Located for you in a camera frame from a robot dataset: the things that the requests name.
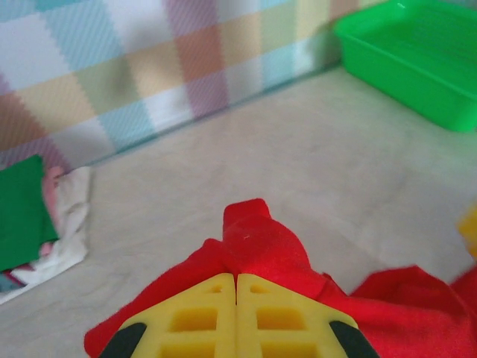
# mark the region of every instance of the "green cloth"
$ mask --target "green cloth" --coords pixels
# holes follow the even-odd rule
[[[58,239],[42,179],[39,156],[0,171],[0,271],[38,260],[41,245]]]

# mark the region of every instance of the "yellow object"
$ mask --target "yellow object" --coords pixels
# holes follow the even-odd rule
[[[235,358],[233,275],[201,282],[129,318],[121,329],[135,323],[147,329],[131,358]]]
[[[347,358],[329,326],[344,313],[252,274],[237,283],[237,358]]]
[[[477,205],[469,209],[458,223],[459,233],[466,240],[467,249],[477,259]]]
[[[128,319],[132,358],[346,358],[329,323],[348,315],[252,274],[219,274]]]

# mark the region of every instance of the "red fabric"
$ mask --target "red fabric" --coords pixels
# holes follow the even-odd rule
[[[223,240],[206,240],[90,330],[86,352],[98,357],[126,319],[222,272],[256,274],[351,315],[382,358],[477,357],[477,267],[451,286],[415,266],[378,272],[348,296],[312,270],[300,240],[261,199],[228,206]]]

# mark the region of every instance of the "wall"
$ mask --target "wall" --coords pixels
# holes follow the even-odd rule
[[[0,165],[82,166],[322,69],[357,1],[1,0]]]

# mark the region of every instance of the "green plastic tray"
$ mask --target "green plastic tray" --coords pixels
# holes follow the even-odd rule
[[[344,67],[451,131],[477,128],[477,11],[391,0],[341,19]]]

